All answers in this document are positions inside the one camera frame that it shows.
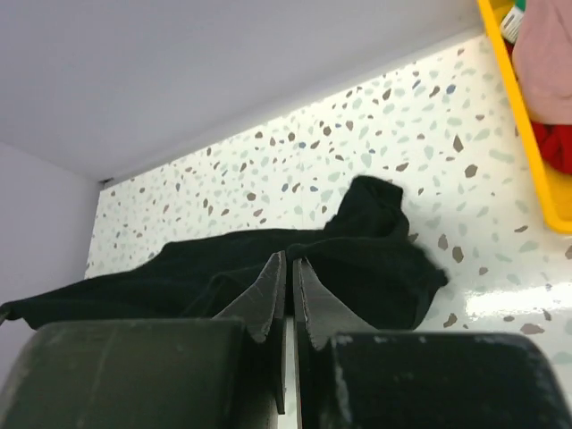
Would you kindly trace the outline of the black t shirt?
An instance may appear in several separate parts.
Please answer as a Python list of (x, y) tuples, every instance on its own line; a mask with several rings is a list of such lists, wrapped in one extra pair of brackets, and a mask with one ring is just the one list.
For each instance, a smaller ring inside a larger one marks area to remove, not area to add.
[(212, 317), (258, 277), (270, 256), (306, 259), (319, 281), (378, 329), (412, 330), (449, 279), (409, 239), (401, 187), (353, 179), (320, 230), (235, 231), (166, 244), (145, 264), (4, 303), (2, 316), (32, 329), (62, 321)]

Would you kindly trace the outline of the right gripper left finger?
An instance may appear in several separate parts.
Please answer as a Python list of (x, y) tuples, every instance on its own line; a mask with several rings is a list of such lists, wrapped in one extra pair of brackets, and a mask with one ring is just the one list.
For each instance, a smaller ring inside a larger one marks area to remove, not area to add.
[(256, 280), (216, 320), (242, 322), (233, 414), (285, 412), (286, 256), (273, 253)]

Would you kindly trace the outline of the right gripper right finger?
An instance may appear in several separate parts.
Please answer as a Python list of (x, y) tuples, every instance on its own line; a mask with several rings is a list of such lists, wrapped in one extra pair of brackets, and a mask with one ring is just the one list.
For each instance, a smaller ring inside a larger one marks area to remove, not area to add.
[(294, 332), (300, 428), (337, 428), (350, 414), (347, 386), (335, 358), (336, 336), (377, 330), (335, 297), (319, 280), (310, 262), (292, 267)]

